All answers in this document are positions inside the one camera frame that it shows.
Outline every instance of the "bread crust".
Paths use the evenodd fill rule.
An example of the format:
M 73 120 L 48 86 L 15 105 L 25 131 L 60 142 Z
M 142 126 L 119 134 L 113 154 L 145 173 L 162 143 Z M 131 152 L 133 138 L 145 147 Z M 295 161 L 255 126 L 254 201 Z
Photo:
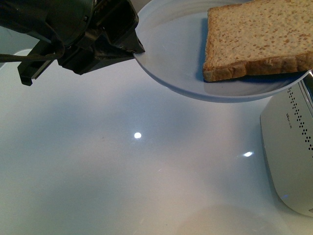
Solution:
M 271 57 L 256 61 L 241 61 L 227 67 L 209 69 L 203 66 L 206 81 L 221 81 L 245 75 L 267 75 L 310 70 L 313 68 L 313 53 L 297 56 Z

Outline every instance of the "toast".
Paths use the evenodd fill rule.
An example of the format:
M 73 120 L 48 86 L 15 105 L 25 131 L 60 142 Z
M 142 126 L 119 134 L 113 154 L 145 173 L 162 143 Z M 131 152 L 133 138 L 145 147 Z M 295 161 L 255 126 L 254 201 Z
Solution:
M 203 77 L 313 69 L 313 0 L 253 0 L 208 10 Z

